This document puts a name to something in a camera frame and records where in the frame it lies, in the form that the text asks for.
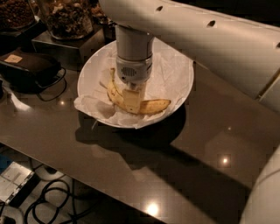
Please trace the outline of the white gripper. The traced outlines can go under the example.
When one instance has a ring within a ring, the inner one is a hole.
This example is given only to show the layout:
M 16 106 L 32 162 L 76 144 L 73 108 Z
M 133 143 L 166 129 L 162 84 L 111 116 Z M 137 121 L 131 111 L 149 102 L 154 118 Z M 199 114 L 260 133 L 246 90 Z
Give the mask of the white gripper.
M 132 114 L 140 110 L 141 98 L 145 96 L 145 82 L 151 76 L 152 56 L 147 59 L 131 60 L 116 57 L 116 71 L 123 83 L 131 83 L 129 89 L 122 91 L 125 108 Z

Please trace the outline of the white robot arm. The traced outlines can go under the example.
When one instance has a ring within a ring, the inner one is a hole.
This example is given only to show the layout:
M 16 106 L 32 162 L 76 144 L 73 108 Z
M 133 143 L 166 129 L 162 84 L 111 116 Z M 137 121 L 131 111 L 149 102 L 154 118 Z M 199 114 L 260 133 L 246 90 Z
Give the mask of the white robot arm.
M 148 32 L 199 65 L 199 101 L 119 136 L 152 152 L 182 203 L 168 224 L 279 224 L 279 30 L 169 0 L 101 0 L 128 31 Z

